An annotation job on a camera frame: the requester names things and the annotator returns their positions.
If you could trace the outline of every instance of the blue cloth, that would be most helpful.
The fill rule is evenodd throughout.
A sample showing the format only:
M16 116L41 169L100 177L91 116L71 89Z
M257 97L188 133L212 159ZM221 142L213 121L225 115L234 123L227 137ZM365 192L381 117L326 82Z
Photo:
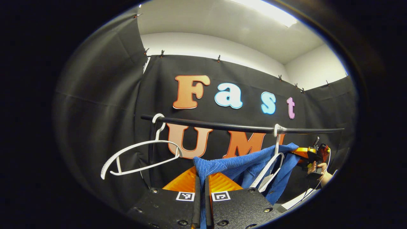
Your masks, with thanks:
M211 161L194 157L194 165L197 169L197 174L201 182L201 193L204 193L205 178L217 172L222 172L235 182L240 175L243 175L243 181L239 185L242 188L249 188L266 164L274 156L274 148L275 145L244 156L216 159ZM273 184L269 190L267 190L268 194L266 195L266 199L271 204L275 204L278 198L281 196L287 185L292 169L300 159L300 157L294 154L287 154L287 151L293 151L297 148L298 146L294 143L280 145L278 148L279 152L284 153L285 158L280 171L274 178ZM201 201L201 229L206 229L206 211L204 200Z

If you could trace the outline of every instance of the pink letter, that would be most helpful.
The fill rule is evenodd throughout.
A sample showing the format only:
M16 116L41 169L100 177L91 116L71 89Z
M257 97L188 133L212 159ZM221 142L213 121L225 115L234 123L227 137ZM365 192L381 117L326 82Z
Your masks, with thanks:
M288 104L288 116L290 116L291 119L294 119L295 114L293 110L295 103L293 101L293 98L290 97L289 99L287 99L287 104Z

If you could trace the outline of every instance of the cable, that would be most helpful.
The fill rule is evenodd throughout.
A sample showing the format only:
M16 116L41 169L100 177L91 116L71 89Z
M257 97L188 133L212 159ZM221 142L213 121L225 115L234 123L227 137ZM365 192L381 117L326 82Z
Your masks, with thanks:
M296 206L299 202L301 202L302 200L304 200L305 195L306 195L306 192L308 191L310 185L311 185L311 180L308 180L308 188L306 188L306 190L305 190L304 197L302 197L302 199L301 199L300 201L298 201L297 203L295 203L293 206L291 206L291 207L290 207L289 209L287 209L287 210L290 210L292 207Z
M330 163L330 156L331 156L331 153L329 154L328 164L326 165L325 171L328 171L328 166L329 166L329 163ZM318 185L317 185L315 188L317 188L317 187L319 186L319 184L321 183L322 178L324 177L324 175L325 175L325 172L323 172L323 175L322 175L322 177L321 177L321 180L319 181ZM293 206L291 206L289 209L291 209L292 207L296 206L299 202L303 201L308 195L311 195L311 193L313 193L313 192L316 190L316 189L313 189L311 192L309 192L309 193L307 194L307 191L308 191L308 189L309 189L310 184L311 184L311 180L308 181L308 188L306 189L306 191L305 191L305 193L304 193L304 197L303 197L300 201L298 201L296 204L294 204Z
M325 172L328 172L328 166L329 166L329 163L330 163L330 156L331 156L331 153L329 153L328 164L326 165L326 169L325 169L325 171L323 172L323 175L322 175L322 177L321 177L321 180L319 181L318 185L317 185L315 188L317 188L317 187L319 186L319 184L321 183L322 179L324 178ZM311 195L311 193L313 193L315 190L316 190L316 189L313 189L310 193L308 193L308 195Z

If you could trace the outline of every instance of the orange gripper pad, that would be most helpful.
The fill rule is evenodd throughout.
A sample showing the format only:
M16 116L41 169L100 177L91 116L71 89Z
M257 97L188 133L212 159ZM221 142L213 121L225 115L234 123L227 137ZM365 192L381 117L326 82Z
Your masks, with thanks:
M292 152L293 152L294 154L298 155L298 156L301 156L301 157L304 157L304 158L308 158L308 154L307 154L308 151L311 151L311 152L313 152L313 153L316 153L316 150L315 150L315 149L311 149L310 147L308 147L308 148L300 147L300 148L297 148L296 150L294 150L294 151L292 151Z
M223 175L220 172L209 175L209 188L211 193L243 189L229 177Z
M194 167L186 170L177 176L174 180L168 183L164 188L165 190L176 192L195 192L195 177L197 170Z

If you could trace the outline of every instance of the orange letter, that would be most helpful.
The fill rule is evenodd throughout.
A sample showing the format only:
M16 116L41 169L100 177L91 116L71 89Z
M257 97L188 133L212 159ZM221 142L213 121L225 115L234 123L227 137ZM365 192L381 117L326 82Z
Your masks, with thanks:
M198 103L192 99L192 94L195 94L197 99L202 98L204 86L201 83L206 86L210 84L210 79L206 75L179 75L175 77L175 80L178 81L178 97L173 103L175 109L193 109L197 107Z
M284 136L285 134L280 134L280 142L278 143L279 145L282 145L282 142L284 141Z
M208 141L208 135L212 132L212 129L194 127L198 131L197 146L194 150L186 150L182 146L182 140L184 139L184 131L188 129L188 126L168 124L168 141L172 141L182 149L182 157L192 159L195 156L201 157L206 151L206 144ZM168 148L175 155L177 147L173 144L168 144Z
M228 153L223 158L236 157L236 149L239 156L246 155L252 152L261 150L263 138L265 133L254 133L249 140L247 140L244 132L228 131L230 133L230 144Z

